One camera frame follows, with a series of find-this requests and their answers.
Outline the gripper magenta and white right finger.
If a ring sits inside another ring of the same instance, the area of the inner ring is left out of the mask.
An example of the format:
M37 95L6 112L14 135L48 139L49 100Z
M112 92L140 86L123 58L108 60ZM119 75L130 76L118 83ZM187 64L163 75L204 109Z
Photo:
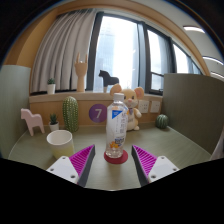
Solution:
M155 182L179 170L166 156L156 157L136 145L132 146L132 157L141 186Z

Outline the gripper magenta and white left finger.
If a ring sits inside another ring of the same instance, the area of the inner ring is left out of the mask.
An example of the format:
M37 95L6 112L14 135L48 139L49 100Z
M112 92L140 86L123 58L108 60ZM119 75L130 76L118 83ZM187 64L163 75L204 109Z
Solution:
M90 145L70 157L61 156L47 171L81 187L85 187L94 156L95 146Z

